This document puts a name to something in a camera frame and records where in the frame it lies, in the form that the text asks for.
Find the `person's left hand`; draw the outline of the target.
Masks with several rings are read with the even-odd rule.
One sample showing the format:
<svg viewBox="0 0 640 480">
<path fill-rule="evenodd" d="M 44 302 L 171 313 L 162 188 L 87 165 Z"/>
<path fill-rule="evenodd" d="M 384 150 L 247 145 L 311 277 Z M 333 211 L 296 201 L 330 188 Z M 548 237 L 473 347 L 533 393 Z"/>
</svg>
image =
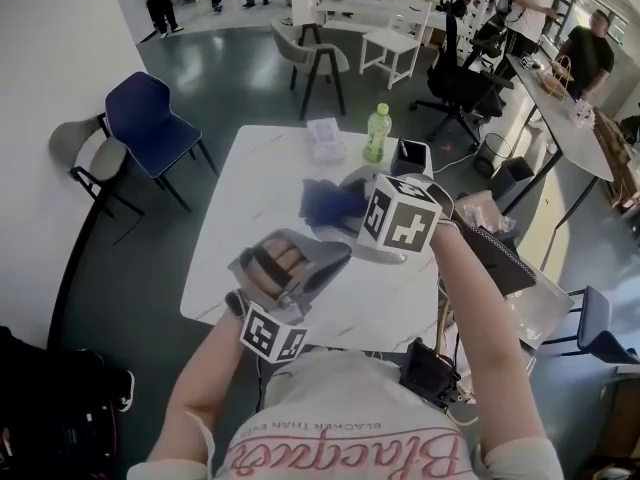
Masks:
<svg viewBox="0 0 640 480">
<path fill-rule="evenodd" d="M 307 265 L 307 260 L 300 251 L 284 238 L 267 239 L 262 242 L 262 246 L 271 259 L 291 277 L 298 275 Z M 260 290 L 269 296 L 277 298 L 283 291 L 285 284 L 276 282 L 256 259 L 250 261 L 247 273 Z"/>
</svg>

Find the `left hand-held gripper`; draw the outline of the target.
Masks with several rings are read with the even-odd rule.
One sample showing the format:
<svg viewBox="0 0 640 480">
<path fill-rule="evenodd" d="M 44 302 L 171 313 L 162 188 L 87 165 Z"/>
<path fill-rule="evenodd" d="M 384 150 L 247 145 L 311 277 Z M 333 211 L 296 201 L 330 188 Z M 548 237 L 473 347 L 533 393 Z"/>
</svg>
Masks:
<svg viewBox="0 0 640 480">
<path fill-rule="evenodd" d="M 268 255 L 262 242 L 284 238 L 307 260 L 304 270 L 291 277 Z M 269 363 L 296 359 L 308 341 L 307 315 L 312 303 L 351 259 L 351 248 L 341 242 L 321 242 L 290 229 L 278 229 L 244 249 L 228 266 L 238 288 L 227 294 L 227 308 L 243 323 L 240 342 Z M 248 276 L 252 259 L 276 281 L 285 284 L 277 298 L 260 290 Z"/>
</svg>

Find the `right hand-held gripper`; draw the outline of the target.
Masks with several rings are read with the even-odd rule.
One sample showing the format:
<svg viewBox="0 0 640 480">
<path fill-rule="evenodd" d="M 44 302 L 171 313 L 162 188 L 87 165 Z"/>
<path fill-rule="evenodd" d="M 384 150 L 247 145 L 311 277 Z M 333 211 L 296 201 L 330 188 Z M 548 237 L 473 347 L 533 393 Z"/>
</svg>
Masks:
<svg viewBox="0 0 640 480">
<path fill-rule="evenodd" d="M 339 187 L 365 199 L 361 218 L 347 224 L 363 247 L 393 254 L 422 254 L 436 225 L 452 217 L 454 202 L 435 181 L 423 173 L 393 176 L 363 166 Z"/>
</svg>

